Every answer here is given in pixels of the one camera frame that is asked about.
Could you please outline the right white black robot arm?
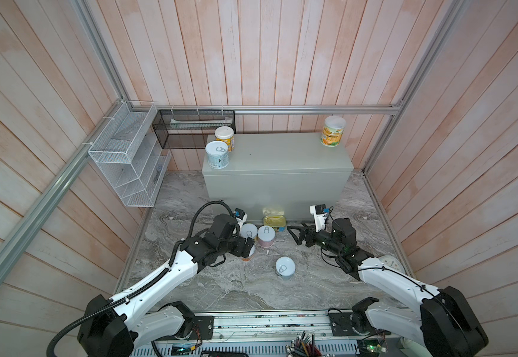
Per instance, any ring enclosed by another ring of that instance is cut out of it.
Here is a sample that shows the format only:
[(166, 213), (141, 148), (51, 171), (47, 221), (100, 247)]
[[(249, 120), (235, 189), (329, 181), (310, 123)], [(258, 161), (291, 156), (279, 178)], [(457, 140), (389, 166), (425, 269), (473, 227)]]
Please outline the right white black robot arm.
[(384, 265), (358, 246), (350, 220), (334, 220), (331, 231), (307, 224), (287, 230), (298, 245), (329, 251), (345, 274), (402, 303), (397, 308), (375, 297), (359, 301), (351, 315), (356, 333), (389, 331), (420, 344), (432, 356), (475, 356), (488, 346), (488, 335), (459, 290), (439, 289)]

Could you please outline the yellow label can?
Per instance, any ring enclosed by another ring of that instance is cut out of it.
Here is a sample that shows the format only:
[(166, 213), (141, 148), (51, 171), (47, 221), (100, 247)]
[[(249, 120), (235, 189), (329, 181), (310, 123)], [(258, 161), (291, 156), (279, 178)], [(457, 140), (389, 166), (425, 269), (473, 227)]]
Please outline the yellow label can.
[(224, 142), (231, 152), (235, 148), (235, 131), (230, 126), (220, 126), (215, 129), (214, 135), (218, 141)]

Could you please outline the orange green label can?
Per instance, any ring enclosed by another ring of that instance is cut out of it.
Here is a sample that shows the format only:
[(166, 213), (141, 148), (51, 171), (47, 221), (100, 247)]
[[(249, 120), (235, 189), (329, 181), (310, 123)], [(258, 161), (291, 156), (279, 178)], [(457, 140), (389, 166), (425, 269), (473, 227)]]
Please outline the orange green label can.
[(343, 117), (332, 115), (324, 119), (324, 126), (321, 134), (321, 143), (326, 147), (336, 147), (339, 145), (346, 120)]

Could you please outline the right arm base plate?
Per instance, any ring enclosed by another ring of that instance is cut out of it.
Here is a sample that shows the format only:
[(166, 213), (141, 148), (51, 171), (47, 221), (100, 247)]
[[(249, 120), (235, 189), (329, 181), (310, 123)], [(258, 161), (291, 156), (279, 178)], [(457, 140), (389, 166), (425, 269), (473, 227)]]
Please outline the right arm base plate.
[(369, 319), (366, 317), (366, 310), (380, 300), (375, 297), (367, 297), (354, 306), (351, 312), (342, 312), (337, 308), (329, 308), (327, 316), (330, 321), (330, 327), (333, 336), (380, 336), (385, 334), (391, 335), (388, 330), (381, 330), (372, 327)]

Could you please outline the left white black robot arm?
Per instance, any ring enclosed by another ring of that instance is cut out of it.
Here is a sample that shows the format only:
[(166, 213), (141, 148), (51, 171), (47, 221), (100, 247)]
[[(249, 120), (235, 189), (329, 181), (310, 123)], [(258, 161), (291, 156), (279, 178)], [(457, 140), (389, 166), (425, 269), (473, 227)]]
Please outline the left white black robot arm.
[(189, 333), (194, 315), (184, 303), (170, 303), (155, 313), (151, 309), (206, 267), (224, 263), (227, 255), (248, 257), (255, 241), (239, 228), (234, 217), (220, 214), (211, 227), (178, 242), (170, 259), (139, 283), (111, 298), (98, 295), (90, 300), (77, 327), (86, 355), (129, 356), (160, 337)]

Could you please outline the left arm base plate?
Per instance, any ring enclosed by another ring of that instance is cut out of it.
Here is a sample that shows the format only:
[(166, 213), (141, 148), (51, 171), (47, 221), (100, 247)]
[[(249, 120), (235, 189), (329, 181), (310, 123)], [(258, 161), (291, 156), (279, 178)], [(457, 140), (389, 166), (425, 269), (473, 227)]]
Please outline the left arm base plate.
[(214, 334), (214, 316), (213, 315), (196, 315), (194, 318), (185, 323), (180, 331), (174, 336), (167, 336), (166, 339), (171, 341), (192, 340), (197, 339), (211, 340)]

